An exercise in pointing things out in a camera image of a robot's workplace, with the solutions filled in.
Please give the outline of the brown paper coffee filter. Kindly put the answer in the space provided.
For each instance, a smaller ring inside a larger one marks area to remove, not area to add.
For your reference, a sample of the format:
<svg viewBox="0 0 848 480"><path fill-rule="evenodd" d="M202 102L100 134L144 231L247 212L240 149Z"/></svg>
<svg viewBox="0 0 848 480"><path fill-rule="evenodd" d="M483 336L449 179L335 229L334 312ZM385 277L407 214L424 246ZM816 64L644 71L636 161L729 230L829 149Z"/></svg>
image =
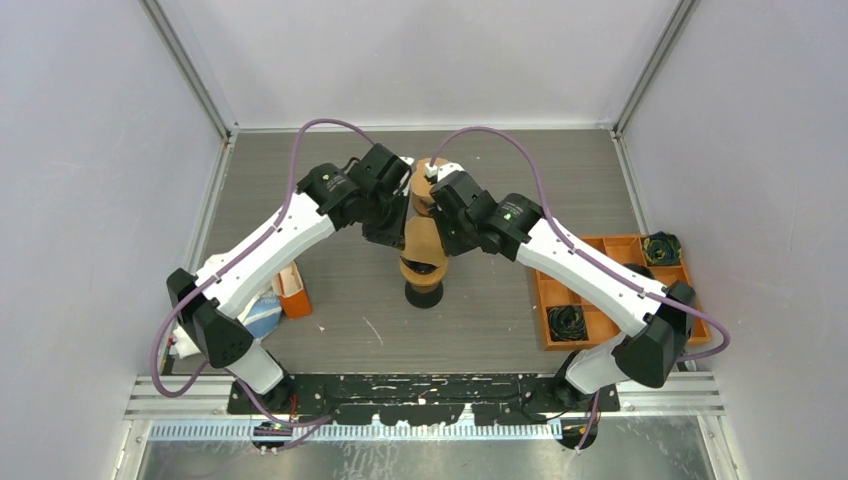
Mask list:
<svg viewBox="0 0 848 480"><path fill-rule="evenodd" d="M430 158L417 160L413 165L412 176L409 182L410 194L423 199L425 202L433 202L430 190L432 184L427 180L425 174L430 163Z"/></svg>

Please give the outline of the red black carafe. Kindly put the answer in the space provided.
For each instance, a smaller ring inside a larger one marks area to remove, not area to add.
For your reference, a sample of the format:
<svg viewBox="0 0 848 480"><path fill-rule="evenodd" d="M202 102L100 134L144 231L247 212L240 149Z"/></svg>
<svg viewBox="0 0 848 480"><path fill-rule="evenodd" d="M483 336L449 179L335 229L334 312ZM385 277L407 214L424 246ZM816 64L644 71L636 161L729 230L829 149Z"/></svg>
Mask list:
<svg viewBox="0 0 848 480"><path fill-rule="evenodd" d="M405 297L408 303L419 309L429 309L436 306L443 298L444 287L441 282L430 287L418 287L405 284Z"/></svg>

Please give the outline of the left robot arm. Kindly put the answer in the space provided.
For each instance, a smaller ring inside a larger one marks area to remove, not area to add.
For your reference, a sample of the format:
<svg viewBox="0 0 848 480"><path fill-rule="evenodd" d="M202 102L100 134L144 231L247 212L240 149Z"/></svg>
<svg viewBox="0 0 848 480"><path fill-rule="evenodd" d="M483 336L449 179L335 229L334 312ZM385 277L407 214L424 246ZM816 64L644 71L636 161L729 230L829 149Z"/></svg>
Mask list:
<svg viewBox="0 0 848 480"><path fill-rule="evenodd" d="M195 273L173 272L166 286L179 353L199 352L211 367L233 373L265 411L285 409L292 397L287 373L239 314L298 256L343 228L359 224L368 241L400 246L413 170L413 159L382 144L345 167L316 166L286 206L231 250Z"/></svg>

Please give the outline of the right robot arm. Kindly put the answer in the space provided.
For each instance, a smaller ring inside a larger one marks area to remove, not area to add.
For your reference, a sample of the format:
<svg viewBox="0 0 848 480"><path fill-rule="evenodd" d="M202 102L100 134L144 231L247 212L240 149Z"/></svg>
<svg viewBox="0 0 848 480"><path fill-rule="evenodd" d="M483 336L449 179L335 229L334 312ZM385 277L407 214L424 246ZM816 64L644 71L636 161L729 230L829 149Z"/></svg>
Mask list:
<svg viewBox="0 0 848 480"><path fill-rule="evenodd" d="M661 282L611 259L565 231L542 206L511 193L495 200L456 163L428 167L430 209L451 255L476 248L558 281L618 327L613 338L571 355L555 384L558 403L582 409L594 393L632 380L664 385L691 336L694 291Z"/></svg>

